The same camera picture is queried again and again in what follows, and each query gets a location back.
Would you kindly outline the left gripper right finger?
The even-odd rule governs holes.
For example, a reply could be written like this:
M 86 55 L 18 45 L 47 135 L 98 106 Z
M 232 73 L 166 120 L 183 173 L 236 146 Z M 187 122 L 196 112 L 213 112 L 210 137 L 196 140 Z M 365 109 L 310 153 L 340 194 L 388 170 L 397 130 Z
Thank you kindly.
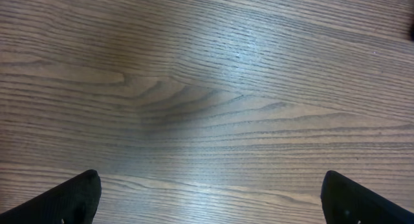
M 329 170 L 321 187 L 327 224 L 413 224 L 413 213 Z

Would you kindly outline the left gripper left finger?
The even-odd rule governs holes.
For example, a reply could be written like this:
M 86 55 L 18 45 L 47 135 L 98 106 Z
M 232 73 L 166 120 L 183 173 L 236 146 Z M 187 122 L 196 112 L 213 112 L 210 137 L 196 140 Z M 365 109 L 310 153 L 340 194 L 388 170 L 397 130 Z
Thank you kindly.
M 87 170 L 1 214 L 1 224 L 91 224 L 102 194 L 96 170 Z

